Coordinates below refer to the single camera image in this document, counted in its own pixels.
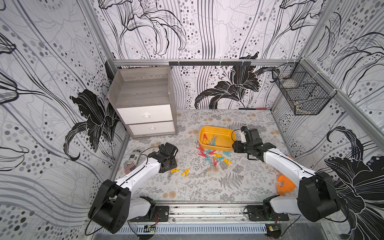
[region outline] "american flag print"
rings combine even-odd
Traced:
[[[136,165],[135,163],[132,161],[130,164],[128,164],[126,167],[125,167],[125,174],[128,174],[130,173],[132,170],[134,170],[136,168]]]

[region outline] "table surface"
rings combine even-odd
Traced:
[[[130,140],[116,178],[125,175],[125,167],[133,150],[145,150],[169,142],[179,152],[176,161],[180,171],[170,180],[168,172],[156,174],[143,184],[133,197],[148,196],[154,200],[197,201],[197,202],[261,202],[277,195],[276,184],[281,174],[272,166],[261,161],[250,161],[246,154],[231,153],[226,157],[229,166],[220,161],[216,168],[205,162],[196,149],[201,127],[217,126],[239,129],[242,126],[257,128],[263,142],[270,142],[288,154],[277,129],[273,116],[268,110],[236,109],[179,109],[177,110],[178,135],[143,137]],[[148,154],[155,148],[147,150]],[[181,174],[189,168],[188,176]]]

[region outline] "wooden drawer unit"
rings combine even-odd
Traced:
[[[173,122],[153,122],[135,124],[129,125],[129,128],[135,136],[175,131],[175,126],[173,125]]]
[[[170,104],[133,108],[118,108],[125,124],[172,121]]]
[[[169,67],[118,70],[108,99],[132,138],[176,134]]]

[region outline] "white drawer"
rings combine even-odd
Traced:
[[[174,132],[175,126],[173,122],[154,122],[154,123],[144,123],[144,124],[135,124],[129,125],[133,135],[142,135],[142,134],[155,134],[162,132]]]
[[[170,105],[118,108],[125,124],[172,121]]]

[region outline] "wall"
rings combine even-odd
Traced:
[[[117,59],[225,60],[298,58],[326,0],[91,3]],[[174,68],[177,108],[270,107],[279,90],[264,71],[262,66]]]
[[[0,238],[82,238],[125,130],[77,1],[0,0]]]
[[[384,2],[342,0],[308,56],[384,127]]]
[[[380,127],[383,126],[383,4],[340,1],[309,59]],[[384,154],[353,117],[331,100],[317,116],[294,116],[285,99],[274,111],[295,159],[330,174],[344,199],[342,239],[384,238]],[[345,219],[341,213],[336,220]]]

